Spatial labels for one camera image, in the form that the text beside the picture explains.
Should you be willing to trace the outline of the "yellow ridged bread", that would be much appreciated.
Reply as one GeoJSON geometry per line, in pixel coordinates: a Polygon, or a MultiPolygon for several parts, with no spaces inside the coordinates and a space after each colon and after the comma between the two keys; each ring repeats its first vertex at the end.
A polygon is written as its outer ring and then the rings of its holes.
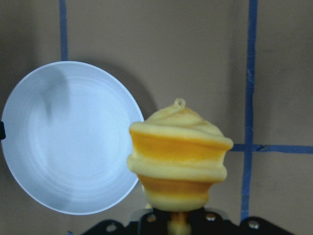
{"type": "Polygon", "coordinates": [[[178,98],[143,122],[130,125],[130,171],[154,209],[168,212],[167,232],[189,235],[191,211],[208,201],[210,187],[227,176],[224,157],[233,141],[178,98]]]}

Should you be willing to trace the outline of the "blue plate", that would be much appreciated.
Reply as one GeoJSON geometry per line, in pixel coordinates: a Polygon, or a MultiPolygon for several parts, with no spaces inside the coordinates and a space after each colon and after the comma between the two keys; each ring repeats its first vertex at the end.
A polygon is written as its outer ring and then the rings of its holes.
{"type": "Polygon", "coordinates": [[[11,92],[3,113],[8,168],[35,201],[72,215],[107,210],[138,179],[126,159],[129,126],[142,121],[126,87],[90,64],[41,66],[11,92]]]}

